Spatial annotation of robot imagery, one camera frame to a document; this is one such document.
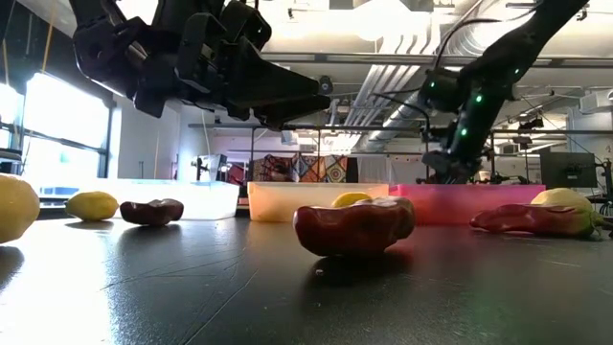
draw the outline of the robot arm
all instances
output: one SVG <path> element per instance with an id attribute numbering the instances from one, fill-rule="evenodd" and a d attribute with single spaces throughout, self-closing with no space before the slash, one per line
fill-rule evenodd
<path id="1" fill-rule="evenodd" d="M 329 107 L 316 80 L 260 58 L 271 28 L 243 2 L 159 0 L 151 25 L 126 20 L 115 0 L 70 0 L 79 69 L 160 117 L 167 100 L 279 128 Z"/>
<path id="2" fill-rule="evenodd" d="M 440 111 L 457 111 L 442 152 L 428 152 L 423 162 L 436 172 L 438 183 L 464 184 L 481 167 L 483 147 L 504 101 L 547 42 L 589 0 L 541 0 L 534 15 L 503 35 L 472 63 L 455 73 L 430 71 L 420 102 Z"/>

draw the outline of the pink plastic bin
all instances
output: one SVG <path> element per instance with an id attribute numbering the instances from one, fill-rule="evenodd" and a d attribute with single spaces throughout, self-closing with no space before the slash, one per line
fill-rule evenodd
<path id="1" fill-rule="evenodd" d="M 397 185 L 390 196 L 404 196 L 415 205 L 418 225 L 468 225 L 478 213 L 507 204 L 527 204 L 543 185 Z"/>

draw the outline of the translucent container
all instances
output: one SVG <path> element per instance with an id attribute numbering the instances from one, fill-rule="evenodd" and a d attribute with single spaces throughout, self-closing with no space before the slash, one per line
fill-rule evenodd
<path id="1" fill-rule="evenodd" d="M 363 192 L 372 197 L 387 196 L 387 184 L 249 182 L 251 220 L 290 222 L 302 206 L 330 207 L 343 193 Z"/>
<path id="2" fill-rule="evenodd" d="M 466 225 L 481 211 L 507 204 L 528 204 L 543 185 L 397 185 L 391 196 L 415 205 L 418 225 Z"/>
<path id="3" fill-rule="evenodd" d="M 182 219 L 213 220 L 233 217 L 237 211 L 238 186 L 225 182 L 181 182 L 147 179 L 93 179 L 31 182 L 41 197 L 70 197 L 81 192 L 107 192 L 122 204 L 173 198 L 185 206 Z M 122 215 L 119 210 L 115 218 Z"/>

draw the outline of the dark red pepper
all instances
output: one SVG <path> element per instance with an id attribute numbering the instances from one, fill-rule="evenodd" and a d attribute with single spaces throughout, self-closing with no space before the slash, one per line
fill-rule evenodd
<path id="1" fill-rule="evenodd" d="M 413 205 L 394 196 L 337 209 L 301 207 L 294 214 L 300 244 L 319 256 L 381 254 L 414 227 Z"/>
<path id="2" fill-rule="evenodd" d="M 564 206 L 505 205 L 484 211 L 470 221 L 492 233 L 510 231 L 536 235 L 589 237 L 603 219 L 594 212 Z"/>
<path id="3" fill-rule="evenodd" d="M 174 199 L 152 200 L 149 203 L 124 202 L 119 210 L 125 221 L 150 226 L 163 226 L 183 216 L 183 204 Z"/>

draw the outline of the white plastic bin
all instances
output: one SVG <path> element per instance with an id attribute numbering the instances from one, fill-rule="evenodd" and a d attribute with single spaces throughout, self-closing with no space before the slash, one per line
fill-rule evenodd
<path id="1" fill-rule="evenodd" d="M 49 195 L 60 188 L 71 195 Z M 33 183 L 41 197 L 70 197 L 81 192 L 107 192 L 122 204 L 125 201 L 150 202 L 173 198 L 185 206 L 182 219 L 214 220 L 233 217 L 237 211 L 238 186 L 225 182 L 181 182 L 147 179 L 93 179 L 82 181 L 43 181 Z M 119 210 L 115 218 L 120 218 Z"/>
<path id="2" fill-rule="evenodd" d="M 330 207 L 343 193 L 363 192 L 372 197 L 387 196 L 387 184 L 366 183 L 283 183 L 249 182 L 251 220 L 292 221 L 302 206 Z"/>

